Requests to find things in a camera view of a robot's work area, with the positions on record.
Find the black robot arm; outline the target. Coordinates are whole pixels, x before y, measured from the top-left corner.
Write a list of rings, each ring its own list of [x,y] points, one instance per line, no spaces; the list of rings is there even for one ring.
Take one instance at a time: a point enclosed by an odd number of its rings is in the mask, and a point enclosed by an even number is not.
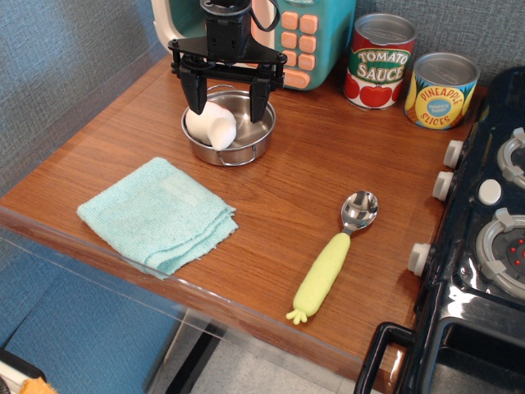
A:
[[[251,33],[256,25],[264,32],[278,25],[281,14],[264,27],[250,1],[202,1],[206,34],[197,38],[173,39],[172,72],[178,76],[189,108],[200,114],[208,99],[208,79],[250,85],[250,120],[263,119],[270,93],[284,85],[287,56],[260,44]]]

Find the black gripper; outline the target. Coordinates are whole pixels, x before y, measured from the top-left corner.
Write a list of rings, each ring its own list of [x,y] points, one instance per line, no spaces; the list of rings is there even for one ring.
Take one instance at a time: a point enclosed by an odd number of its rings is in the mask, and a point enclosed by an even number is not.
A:
[[[284,53],[259,43],[252,34],[273,31],[281,21],[279,9],[263,25],[252,8],[206,8],[205,35],[172,39],[172,70],[180,78],[189,108],[200,115],[207,102],[207,80],[250,84],[250,121],[263,119],[270,89],[284,85]]]

